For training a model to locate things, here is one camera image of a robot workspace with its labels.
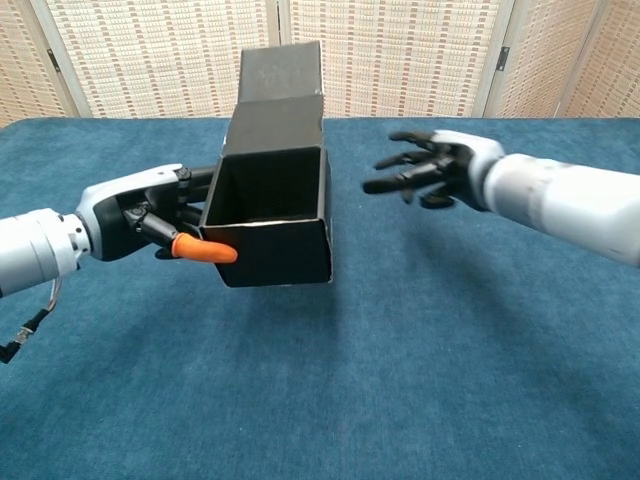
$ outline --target robotic hand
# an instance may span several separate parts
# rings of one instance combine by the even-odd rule
[[[413,167],[362,185],[365,193],[414,191],[427,209],[448,208],[458,199],[479,212],[493,212],[619,263],[640,266],[640,175],[506,155],[491,139],[464,133],[396,132],[420,150],[382,160],[381,170]]]
[[[190,205],[206,199],[213,174],[160,166],[86,188],[73,214],[42,209],[0,220],[0,297],[54,282],[49,304],[0,346],[0,361],[9,363],[54,309],[62,279],[82,257],[109,262],[153,243],[159,259],[235,262],[233,248],[199,238],[202,211]]]

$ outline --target open box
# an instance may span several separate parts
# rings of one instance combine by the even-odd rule
[[[232,287],[332,279],[331,174],[317,42],[245,50],[238,104],[200,223],[233,246]]]

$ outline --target orange thumb tip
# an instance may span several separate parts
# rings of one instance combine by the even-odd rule
[[[188,233],[179,233],[171,244],[171,254],[196,262],[234,263],[238,259],[235,248],[224,243],[200,240]]]

